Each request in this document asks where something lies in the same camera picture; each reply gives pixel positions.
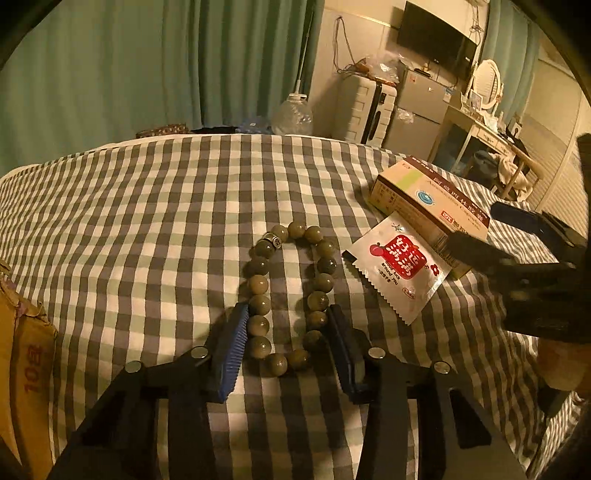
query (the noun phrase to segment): metal screw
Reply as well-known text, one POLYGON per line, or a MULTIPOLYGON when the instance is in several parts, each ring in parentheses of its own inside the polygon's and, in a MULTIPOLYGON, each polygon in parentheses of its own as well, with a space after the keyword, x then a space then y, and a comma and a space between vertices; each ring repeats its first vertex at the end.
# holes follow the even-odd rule
POLYGON ((447 362, 435 362, 435 364, 433 365, 433 369, 438 373, 438 374, 443 374, 443 375, 447 375, 450 371, 452 371, 452 368, 450 367, 450 365, 447 362))
POLYGON ((129 374, 134 374, 139 372, 143 366, 144 364, 139 360, 132 360, 125 364, 125 371, 129 374))
POLYGON ((209 355, 209 350, 207 350, 204 346, 196 346, 193 350, 191 350, 191 356, 195 360, 205 358, 208 355, 209 355))
POLYGON ((512 290, 509 296, 513 300, 526 301, 530 299, 530 294, 523 290, 512 290))
POLYGON ((373 346, 368 350, 368 355, 371 358, 384 358, 386 356, 386 352, 383 348, 380 348, 378 346, 373 346))

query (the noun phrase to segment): green curtain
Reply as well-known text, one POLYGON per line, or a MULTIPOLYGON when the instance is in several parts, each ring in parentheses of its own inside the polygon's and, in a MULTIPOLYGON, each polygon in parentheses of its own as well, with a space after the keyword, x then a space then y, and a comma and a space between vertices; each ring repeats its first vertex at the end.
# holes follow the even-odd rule
POLYGON ((482 60, 492 59, 505 84, 496 113, 509 121, 525 108, 540 50, 540 29, 510 0, 491 0, 482 60))
POLYGON ((63 0, 0 71, 0 173, 308 93, 324 0, 63 0))

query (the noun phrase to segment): black tv screen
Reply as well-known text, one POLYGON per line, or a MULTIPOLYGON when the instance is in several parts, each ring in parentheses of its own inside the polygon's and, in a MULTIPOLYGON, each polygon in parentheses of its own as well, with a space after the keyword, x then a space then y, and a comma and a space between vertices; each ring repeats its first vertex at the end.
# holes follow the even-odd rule
POLYGON ((463 80, 470 75, 476 44, 441 18, 406 3, 398 44, 436 62, 463 80))

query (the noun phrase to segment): checkered tablecloth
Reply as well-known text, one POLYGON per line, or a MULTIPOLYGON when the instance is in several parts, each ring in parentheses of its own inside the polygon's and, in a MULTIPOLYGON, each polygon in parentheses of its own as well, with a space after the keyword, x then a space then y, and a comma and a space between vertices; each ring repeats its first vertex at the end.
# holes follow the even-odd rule
MULTIPOLYGON (((239 299, 249 249, 276 223, 320 225, 343 250, 382 215, 367 203, 377 174, 400 158, 300 137, 227 135, 145 139, 31 167, 0 183, 0 257, 21 292, 41 300, 59 330, 53 379, 56 454, 123 365, 170 361, 207 337, 239 299)), ((481 208, 497 199, 443 173, 481 208)), ((521 262, 553 257, 535 237, 491 221, 489 241, 521 262)), ((311 253, 293 244, 270 272, 269 338, 301 346, 311 253)), ((339 264, 329 296, 370 340, 406 362, 443 359, 472 382, 526 467, 540 442, 535 339, 501 329, 504 307, 486 277, 445 281, 411 326, 339 264)), ((313 369, 261 378, 246 361, 225 405, 210 406, 221 479, 352 479, 366 408, 340 391, 327 355, 313 369)), ((165 405, 159 422, 166 476, 165 405)), ((540 458, 576 421, 571 399, 540 458)), ((416 419, 408 474, 416 472, 416 419)))

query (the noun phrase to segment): refrigerator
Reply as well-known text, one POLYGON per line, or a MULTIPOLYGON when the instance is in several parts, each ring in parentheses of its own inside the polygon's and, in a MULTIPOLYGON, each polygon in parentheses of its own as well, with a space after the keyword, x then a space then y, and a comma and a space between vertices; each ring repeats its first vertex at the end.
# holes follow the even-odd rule
POLYGON ((431 78, 404 69, 383 148, 427 160, 451 97, 451 90, 431 78), (410 112, 412 122, 401 111, 410 112))

